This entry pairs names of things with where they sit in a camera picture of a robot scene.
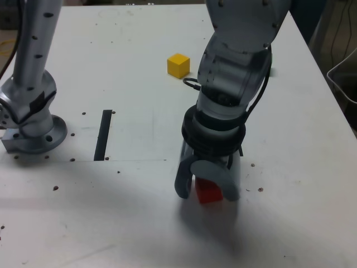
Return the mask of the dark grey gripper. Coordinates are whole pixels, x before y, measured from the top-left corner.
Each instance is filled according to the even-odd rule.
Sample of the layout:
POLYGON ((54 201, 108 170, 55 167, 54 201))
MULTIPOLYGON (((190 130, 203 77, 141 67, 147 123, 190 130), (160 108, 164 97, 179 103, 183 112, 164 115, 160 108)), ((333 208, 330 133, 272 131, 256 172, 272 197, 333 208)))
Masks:
POLYGON ((195 176, 215 183, 225 199, 235 202, 240 198, 240 168, 238 152, 222 159, 205 160, 195 155, 193 149, 183 142, 174 183, 175 191, 180 198, 187 199, 192 177, 195 176))

